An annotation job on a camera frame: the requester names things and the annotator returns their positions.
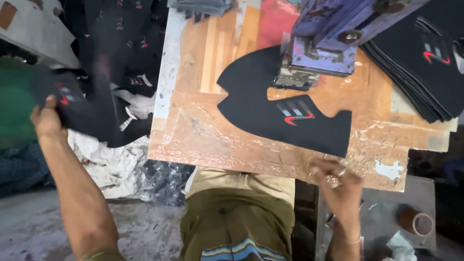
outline concrete floor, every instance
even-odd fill
[[[178,260],[183,208],[140,201],[109,204],[119,231],[118,246],[129,260]],[[73,261],[56,191],[0,200],[0,260]]]

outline finger ring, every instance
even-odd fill
[[[345,172],[347,172],[347,169],[348,169],[347,167],[343,168],[343,169],[340,171],[340,173],[338,173],[337,176],[339,176],[339,177],[343,176],[343,175],[345,174]]]

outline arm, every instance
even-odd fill
[[[361,236],[359,203],[362,195],[362,179],[336,161],[313,159],[311,172],[315,173],[319,189],[337,218],[326,260],[359,261]],[[340,185],[333,189],[327,181],[328,175],[337,176]]]
[[[40,147],[57,185],[64,228],[76,260],[101,248],[118,251],[118,232],[99,187],[68,145],[55,112],[56,98],[31,115]]]

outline plastic bag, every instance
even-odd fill
[[[165,206],[182,206],[185,195],[181,192],[195,166],[148,160],[138,172],[138,197],[145,202]]]

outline person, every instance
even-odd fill
[[[31,114],[38,141],[57,185],[64,228],[78,261],[123,261],[118,231],[105,198],[67,142],[67,130],[50,96]],[[360,259],[362,179],[338,162],[313,159],[320,189],[338,223],[327,259]],[[325,176],[338,176],[332,188]],[[186,195],[180,222],[182,260],[291,260],[295,180],[200,168]]]

